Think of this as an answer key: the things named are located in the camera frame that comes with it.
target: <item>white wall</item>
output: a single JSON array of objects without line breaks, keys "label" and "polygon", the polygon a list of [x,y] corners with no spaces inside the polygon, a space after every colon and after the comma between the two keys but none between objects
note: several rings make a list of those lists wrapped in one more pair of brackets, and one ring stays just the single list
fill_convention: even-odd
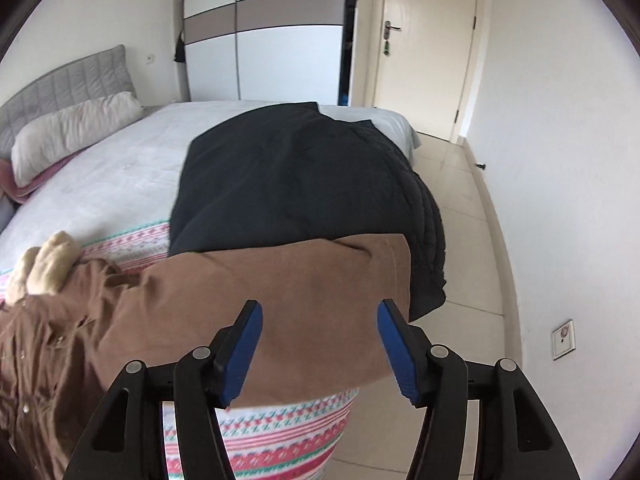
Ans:
[{"label": "white wall", "polygon": [[[600,0],[493,0],[468,142],[518,293],[524,369],[583,480],[640,430],[640,58]],[[551,331],[577,351],[553,362]]]},{"label": "white wall", "polygon": [[43,0],[0,61],[0,104],[49,70],[119,43],[143,105],[180,100],[173,18],[173,0]]}]

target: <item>wall switch plate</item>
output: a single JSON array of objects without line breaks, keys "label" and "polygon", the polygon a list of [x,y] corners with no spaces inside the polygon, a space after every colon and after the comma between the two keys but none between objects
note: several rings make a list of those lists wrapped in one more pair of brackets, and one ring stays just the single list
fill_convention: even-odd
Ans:
[{"label": "wall switch plate", "polygon": [[554,361],[575,350],[574,320],[567,321],[551,337]]}]

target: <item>wardrobe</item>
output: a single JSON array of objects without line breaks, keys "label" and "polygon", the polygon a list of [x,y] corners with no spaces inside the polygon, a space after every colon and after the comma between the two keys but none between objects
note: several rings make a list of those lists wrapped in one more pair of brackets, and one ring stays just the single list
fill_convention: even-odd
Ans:
[{"label": "wardrobe", "polygon": [[191,99],[338,104],[345,9],[345,0],[184,0]]}]

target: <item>bed headboard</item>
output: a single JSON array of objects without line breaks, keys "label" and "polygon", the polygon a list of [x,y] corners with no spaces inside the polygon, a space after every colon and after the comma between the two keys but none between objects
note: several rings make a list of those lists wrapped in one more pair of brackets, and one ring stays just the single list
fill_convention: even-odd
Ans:
[{"label": "bed headboard", "polygon": [[124,45],[67,63],[36,79],[0,107],[0,158],[11,158],[15,136],[38,117],[89,99],[132,92]]}]

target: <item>blue gripper pad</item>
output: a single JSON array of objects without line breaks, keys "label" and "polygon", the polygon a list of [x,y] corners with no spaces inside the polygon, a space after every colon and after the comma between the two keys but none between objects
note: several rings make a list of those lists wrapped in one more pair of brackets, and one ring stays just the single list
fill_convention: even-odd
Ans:
[{"label": "blue gripper pad", "polygon": [[242,329],[242,333],[231,352],[224,370],[224,389],[220,395],[220,400],[226,406],[240,395],[261,333],[262,306],[260,303],[255,303],[255,307]]},{"label": "blue gripper pad", "polygon": [[419,397],[415,362],[385,301],[378,305],[378,332],[400,391],[415,404]]}]

